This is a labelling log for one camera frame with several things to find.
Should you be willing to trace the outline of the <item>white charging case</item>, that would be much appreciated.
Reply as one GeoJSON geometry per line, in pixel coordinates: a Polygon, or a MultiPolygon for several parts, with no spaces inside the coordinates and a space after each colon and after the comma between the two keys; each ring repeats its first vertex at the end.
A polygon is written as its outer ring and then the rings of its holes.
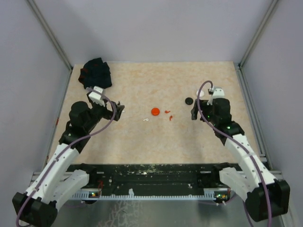
{"type": "Polygon", "coordinates": [[[202,90],[200,92],[198,90],[196,91],[196,96],[198,96],[199,98],[202,98],[204,95],[205,95],[204,91],[202,90]]]}

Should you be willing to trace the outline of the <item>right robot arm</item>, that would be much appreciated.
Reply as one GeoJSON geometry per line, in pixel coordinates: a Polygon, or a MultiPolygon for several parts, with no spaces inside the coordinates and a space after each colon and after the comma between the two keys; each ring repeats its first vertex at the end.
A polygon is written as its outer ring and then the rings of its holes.
{"type": "Polygon", "coordinates": [[[192,120],[197,120],[200,114],[200,120],[213,129],[244,172],[240,175],[229,163],[222,163],[215,168],[212,183],[217,187],[230,187],[255,222],[268,220],[270,225],[274,217],[288,212],[290,185],[286,180],[279,180],[260,161],[242,127],[232,120],[230,109],[228,99],[216,98],[211,104],[196,99],[191,110],[192,120]]]}

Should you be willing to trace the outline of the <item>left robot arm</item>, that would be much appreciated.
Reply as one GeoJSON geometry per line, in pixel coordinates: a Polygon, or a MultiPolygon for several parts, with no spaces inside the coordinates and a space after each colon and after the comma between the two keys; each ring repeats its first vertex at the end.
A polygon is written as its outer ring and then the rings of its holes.
{"type": "Polygon", "coordinates": [[[92,130],[101,119],[118,121],[124,105],[109,101],[106,105],[78,101],[71,106],[70,120],[66,124],[55,153],[38,178],[24,193],[17,192],[12,203],[17,214],[16,226],[50,227],[62,206],[84,186],[92,188],[98,184],[95,168],[82,164],[78,169],[61,180],[73,160],[83,151],[94,133],[92,130]]]}

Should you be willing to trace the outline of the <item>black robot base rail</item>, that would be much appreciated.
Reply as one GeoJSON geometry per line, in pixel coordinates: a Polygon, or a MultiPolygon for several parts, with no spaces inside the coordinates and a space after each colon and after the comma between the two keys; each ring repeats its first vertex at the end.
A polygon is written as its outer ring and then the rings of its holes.
{"type": "Polygon", "coordinates": [[[222,191],[231,196],[230,187],[216,176],[218,164],[79,164],[68,172],[84,168],[93,174],[84,189],[101,195],[204,195],[205,191],[222,191]]]}

